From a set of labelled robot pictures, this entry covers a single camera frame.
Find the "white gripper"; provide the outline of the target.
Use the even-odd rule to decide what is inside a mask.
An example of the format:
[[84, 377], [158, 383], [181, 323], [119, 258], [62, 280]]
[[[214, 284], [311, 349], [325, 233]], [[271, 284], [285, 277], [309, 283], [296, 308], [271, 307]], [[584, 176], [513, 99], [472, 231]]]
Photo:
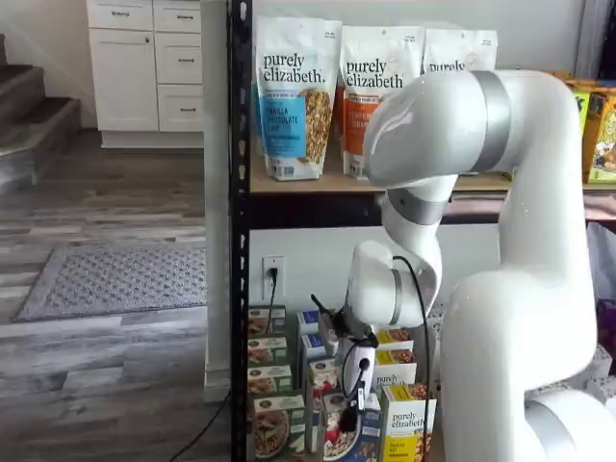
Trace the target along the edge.
[[[338, 351], [340, 387], [352, 405], [364, 408], [364, 400], [371, 392], [375, 363], [375, 348], [360, 344], [341, 344]], [[357, 406], [348, 406], [339, 423], [341, 431], [355, 431], [359, 418]]]

